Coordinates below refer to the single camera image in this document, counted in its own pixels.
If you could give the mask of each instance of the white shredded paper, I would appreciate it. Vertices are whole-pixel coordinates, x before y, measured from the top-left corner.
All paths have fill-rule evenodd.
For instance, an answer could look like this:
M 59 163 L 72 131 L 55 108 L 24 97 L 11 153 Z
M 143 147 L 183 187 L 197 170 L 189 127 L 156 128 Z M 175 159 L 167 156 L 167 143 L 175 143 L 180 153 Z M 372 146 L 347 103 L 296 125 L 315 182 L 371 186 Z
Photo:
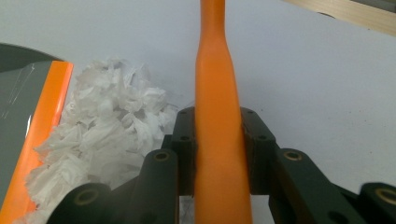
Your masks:
M 62 121 L 35 150 L 43 165 L 26 178 L 37 205 L 14 224 L 44 224 L 63 197 L 89 182 L 112 189 L 139 174 L 144 157 L 171 133 L 177 109 L 153 87 L 146 66 L 94 62 L 77 77 Z

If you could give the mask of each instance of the orange rod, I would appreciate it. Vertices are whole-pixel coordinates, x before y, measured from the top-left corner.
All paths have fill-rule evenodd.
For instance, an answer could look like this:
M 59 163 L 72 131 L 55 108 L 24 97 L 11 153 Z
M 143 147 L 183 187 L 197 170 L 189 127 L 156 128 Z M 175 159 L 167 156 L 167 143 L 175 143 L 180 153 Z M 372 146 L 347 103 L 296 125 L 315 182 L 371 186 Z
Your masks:
M 34 148 L 40 146 L 50 135 L 52 127 L 59 123 L 72 69 L 73 64 L 65 62 L 52 62 L 50 66 L 29 133 L 3 202 L 0 212 L 2 224 L 10 224 L 15 219 L 35 210 L 35 204 L 30 200 L 25 187 L 25 177 L 40 165 Z
M 242 120 L 224 31 L 225 0 L 201 0 L 196 61 L 195 223 L 251 223 Z

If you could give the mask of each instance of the white surface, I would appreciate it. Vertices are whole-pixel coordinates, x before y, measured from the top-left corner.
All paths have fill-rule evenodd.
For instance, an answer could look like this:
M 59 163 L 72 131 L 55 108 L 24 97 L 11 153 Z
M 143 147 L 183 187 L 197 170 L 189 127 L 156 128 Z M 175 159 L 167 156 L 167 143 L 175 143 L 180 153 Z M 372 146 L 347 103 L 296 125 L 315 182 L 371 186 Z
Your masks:
M 179 106 L 193 101 L 199 1 L 4 1 L 0 42 L 75 64 L 147 63 Z M 227 36 L 241 105 L 281 147 L 307 153 L 333 183 L 396 185 L 396 38 L 280 1 L 229 1 Z M 255 223 L 271 223 L 254 199 Z

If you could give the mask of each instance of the white fluffy material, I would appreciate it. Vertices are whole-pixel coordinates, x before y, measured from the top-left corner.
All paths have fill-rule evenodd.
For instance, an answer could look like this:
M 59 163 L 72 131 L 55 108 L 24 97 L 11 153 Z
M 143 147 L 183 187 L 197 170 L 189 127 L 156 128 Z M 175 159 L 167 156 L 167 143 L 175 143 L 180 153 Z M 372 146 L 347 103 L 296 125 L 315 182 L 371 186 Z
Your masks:
M 46 223 L 65 194 L 84 183 L 114 189 L 134 178 L 173 130 L 176 109 L 151 85 L 146 67 L 94 62 L 77 81 L 62 122 L 35 149 L 44 164 L 27 176 L 26 186 L 37 209 L 14 223 Z

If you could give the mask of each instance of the black plastic mount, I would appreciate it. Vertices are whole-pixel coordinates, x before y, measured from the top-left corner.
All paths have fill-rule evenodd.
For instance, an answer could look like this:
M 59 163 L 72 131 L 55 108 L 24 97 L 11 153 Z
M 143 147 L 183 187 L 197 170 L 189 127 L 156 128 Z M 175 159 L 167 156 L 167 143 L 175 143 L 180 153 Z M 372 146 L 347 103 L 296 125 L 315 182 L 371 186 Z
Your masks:
M 368 183 L 356 195 L 335 186 L 302 151 L 279 148 L 254 111 L 241 114 L 250 192 L 270 196 L 275 223 L 396 223 L 396 188 Z M 194 108 L 181 110 L 139 177 L 113 191 L 103 184 L 74 189 L 48 223 L 178 223 L 177 196 L 194 193 L 194 130 Z

